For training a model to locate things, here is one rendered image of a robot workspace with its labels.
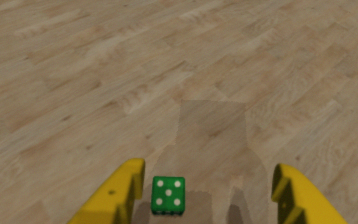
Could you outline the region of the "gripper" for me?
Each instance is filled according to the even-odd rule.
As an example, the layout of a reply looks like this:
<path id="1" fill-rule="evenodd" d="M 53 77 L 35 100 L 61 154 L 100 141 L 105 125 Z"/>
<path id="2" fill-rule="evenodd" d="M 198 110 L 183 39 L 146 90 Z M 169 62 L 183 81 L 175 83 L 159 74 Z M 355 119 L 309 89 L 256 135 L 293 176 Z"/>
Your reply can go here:
<path id="1" fill-rule="evenodd" d="M 67 224 L 131 224 L 135 199 L 142 199 L 145 160 L 118 167 Z M 324 195 L 296 168 L 278 163 L 271 200 L 278 224 L 348 224 Z"/>

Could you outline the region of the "green die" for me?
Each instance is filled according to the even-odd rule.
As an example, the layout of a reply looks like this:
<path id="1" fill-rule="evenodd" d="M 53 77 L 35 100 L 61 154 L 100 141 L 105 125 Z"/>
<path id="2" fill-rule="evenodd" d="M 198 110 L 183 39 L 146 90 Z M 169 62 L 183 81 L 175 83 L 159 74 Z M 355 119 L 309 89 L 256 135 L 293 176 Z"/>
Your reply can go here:
<path id="1" fill-rule="evenodd" d="M 185 178 L 153 177 L 151 211 L 153 215 L 181 216 L 185 211 Z"/>

